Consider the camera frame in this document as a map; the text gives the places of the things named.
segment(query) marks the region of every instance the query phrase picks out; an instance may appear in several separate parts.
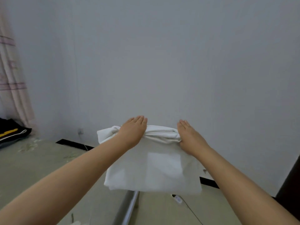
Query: hand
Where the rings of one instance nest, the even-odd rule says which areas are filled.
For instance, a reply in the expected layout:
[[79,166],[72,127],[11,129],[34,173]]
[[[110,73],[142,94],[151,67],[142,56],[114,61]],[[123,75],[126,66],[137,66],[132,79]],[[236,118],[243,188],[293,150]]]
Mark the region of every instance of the hand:
[[177,129],[181,137],[180,147],[186,153],[195,156],[198,150],[210,148],[205,139],[187,121],[180,120]]
[[115,137],[126,143],[128,149],[136,146],[143,137],[147,128],[147,118],[144,116],[132,117],[120,128]]

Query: curtain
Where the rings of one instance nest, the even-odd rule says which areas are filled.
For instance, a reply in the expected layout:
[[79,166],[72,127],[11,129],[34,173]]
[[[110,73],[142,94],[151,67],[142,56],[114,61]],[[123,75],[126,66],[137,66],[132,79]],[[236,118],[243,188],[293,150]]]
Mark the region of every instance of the curtain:
[[35,117],[24,82],[17,49],[0,9],[0,99],[6,118],[37,132]]

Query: white towel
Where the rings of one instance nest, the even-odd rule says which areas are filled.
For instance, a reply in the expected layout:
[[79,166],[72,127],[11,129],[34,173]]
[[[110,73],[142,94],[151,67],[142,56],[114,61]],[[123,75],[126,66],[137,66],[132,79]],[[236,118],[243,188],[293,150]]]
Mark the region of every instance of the white towel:
[[[99,143],[114,137],[120,127],[97,131]],[[148,125],[140,143],[107,170],[104,185],[173,194],[201,192],[199,162],[179,147],[177,129]]]

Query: wall socket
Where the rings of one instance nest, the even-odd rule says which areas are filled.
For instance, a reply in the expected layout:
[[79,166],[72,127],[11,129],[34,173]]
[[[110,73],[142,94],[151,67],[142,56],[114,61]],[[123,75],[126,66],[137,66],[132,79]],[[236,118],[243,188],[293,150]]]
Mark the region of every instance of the wall socket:
[[83,128],[78,128],[77,134],[78,134],[79,136],[80,136],[80,135],[83,135]]

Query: yellow stripe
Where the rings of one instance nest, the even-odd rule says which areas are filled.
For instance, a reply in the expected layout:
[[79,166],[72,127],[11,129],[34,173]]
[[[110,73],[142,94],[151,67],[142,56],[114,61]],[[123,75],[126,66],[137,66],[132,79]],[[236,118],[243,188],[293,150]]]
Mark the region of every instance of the yellow stripe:
[[13,132],[16,132],[16,131],[18,131],[18,129],[6,131],[6,132],[0,134],[0,137],[3,137],[3,136],[5,136],[5,135],[7,135],[7,134],[10,134],[10,133],[13,133]]

